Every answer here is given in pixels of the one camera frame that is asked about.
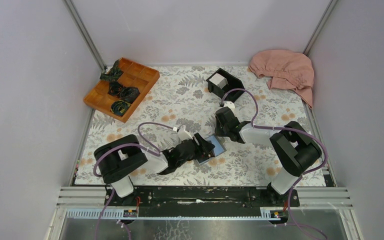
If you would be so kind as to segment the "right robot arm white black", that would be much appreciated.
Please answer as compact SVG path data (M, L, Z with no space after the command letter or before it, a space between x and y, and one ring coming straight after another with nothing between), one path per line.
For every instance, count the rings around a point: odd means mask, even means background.
M273 206L287 199L287 191L322 157L322 150L312 135L302 126L291 121L284 127L257 126L250 121L240 122L227 106L215 112L215 135L228 137L241 144L257 144L272 147L282 167L267 186L267 201Z

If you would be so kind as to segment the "grey leather card holder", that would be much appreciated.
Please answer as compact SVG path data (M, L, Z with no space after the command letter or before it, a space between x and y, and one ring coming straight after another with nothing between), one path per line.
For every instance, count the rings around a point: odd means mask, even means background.
M224 153L226 151L226 148L224 146L224 140L215 136L214 134L208 136L207 138L205 138L205 140L210 142L211 144L213 144L214 149L212 150L212 152L209 155L204 156L202 159L196 160L196 163L198 165L206 164L211 159L221 155L222 153Z

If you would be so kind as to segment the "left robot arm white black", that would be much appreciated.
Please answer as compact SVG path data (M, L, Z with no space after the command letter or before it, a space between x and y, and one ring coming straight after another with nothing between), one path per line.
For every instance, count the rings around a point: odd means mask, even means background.
M180 143L162 151L139 144L134 134L110 142L94 151L96 163L92 172L115 190L115 197L122 205L128 206L135 200L130 174L136 169L168 175L187 162L206 161L215 156L216 146L199 133L178 133L177 136Z

